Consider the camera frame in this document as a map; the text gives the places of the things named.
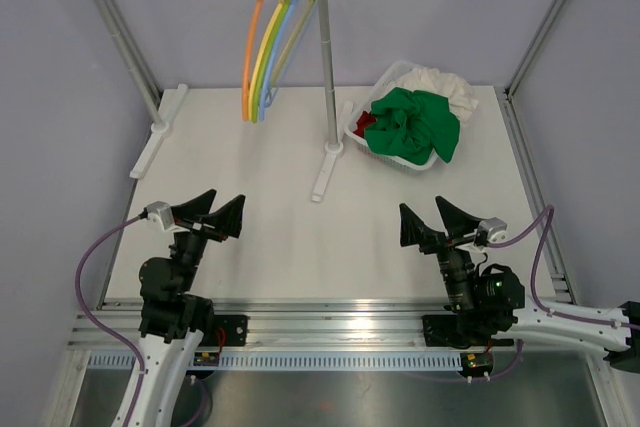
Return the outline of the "red t shirt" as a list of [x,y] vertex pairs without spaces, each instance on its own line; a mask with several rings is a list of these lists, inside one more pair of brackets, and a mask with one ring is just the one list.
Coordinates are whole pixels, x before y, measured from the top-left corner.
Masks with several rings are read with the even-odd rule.
[[367,111],[362,111],[361,115],[359,116],[359,118],[356,121],[356,127],[353,130],[353,133],[360,137],[360,138],[364,138],[365,137],[365,130],[375,124],[377,121],[376,116],[371,114],[370,112]]

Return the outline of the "orange hanger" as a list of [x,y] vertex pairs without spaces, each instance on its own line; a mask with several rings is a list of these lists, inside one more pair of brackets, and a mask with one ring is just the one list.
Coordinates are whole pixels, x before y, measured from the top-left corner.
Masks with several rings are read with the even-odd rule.
[[250,120],[249,88],[251,84],[251,79],[250,79],[251,61],[252,61],[253,48],[255,43],[256,29],[258,26],[258,21],[261,15],[261,10],[262,10],[264,1],[265,0],[255,1],[251,21],[249,23],[249,30],[247,34],[245,56],[244,56],[243,70],[242,70],[242,85],[241,85],[242,87],[242,94],[241,94],[242,119],[244,121]]

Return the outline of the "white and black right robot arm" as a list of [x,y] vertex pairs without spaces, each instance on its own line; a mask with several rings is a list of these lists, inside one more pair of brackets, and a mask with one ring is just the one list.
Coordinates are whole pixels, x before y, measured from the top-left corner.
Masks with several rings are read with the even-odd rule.
[[638,303],[587,308],[543,301],[536,286],[524,286],[511,267],[481,268],[471,258],[511,246],[503,220],[473,216],[442,196],[435,202],[441,231],[407,204],[399,206],[401,246],[436,257],[448,298],[444,313],[422,318],[427,346],[468,350],[501,340],[544,342],[592,351],[616,370],[638,373]]

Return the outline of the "green t shirt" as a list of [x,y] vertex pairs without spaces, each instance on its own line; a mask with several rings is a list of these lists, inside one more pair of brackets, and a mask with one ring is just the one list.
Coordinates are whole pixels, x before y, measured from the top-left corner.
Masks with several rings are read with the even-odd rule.
[[371,103],[376,123],[364,139],[376,154],[424,164],[432,151],[448,163],[459,143],[461,125],[440,95],[395,87]]

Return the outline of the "beige t shirt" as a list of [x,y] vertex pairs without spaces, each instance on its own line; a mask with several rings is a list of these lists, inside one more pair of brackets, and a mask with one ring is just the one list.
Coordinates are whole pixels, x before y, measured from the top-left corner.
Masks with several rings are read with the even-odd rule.
[[454,73],[441,72],[436,68],[414,67],[400,76],[395,87],[410,91],[430,92],[448,100],[450,112],[465,127],[479,105],[473,87]]

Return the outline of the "yellow hanger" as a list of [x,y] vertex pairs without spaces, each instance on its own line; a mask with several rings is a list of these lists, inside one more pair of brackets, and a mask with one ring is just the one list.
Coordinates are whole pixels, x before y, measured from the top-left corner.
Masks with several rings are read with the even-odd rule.
[[307,21],[314,12],[316,0],[276,0],[275,7],[261,37],[256,29],[251,61],[249,88],[250,120],[264,120],[267,107],[275,99],[288,64],[304,35]]

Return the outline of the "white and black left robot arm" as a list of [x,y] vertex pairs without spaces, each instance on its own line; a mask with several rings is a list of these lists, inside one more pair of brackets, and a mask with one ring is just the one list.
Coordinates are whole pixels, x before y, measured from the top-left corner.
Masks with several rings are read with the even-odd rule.
[[134,366],[116,426],[167,426],[178,394],[199,347],[217,364],[225,347],[246,343],[248,318],[218,315],[212,300],[192,293],[197,269],[209,242],[239,238],[246,198],[238,195],[219,209],[210,189],[179,205],[156,201],[143,220],[173,236],[166,257],[151,257],[139,269],[143,300],[139,337],[133,344]]

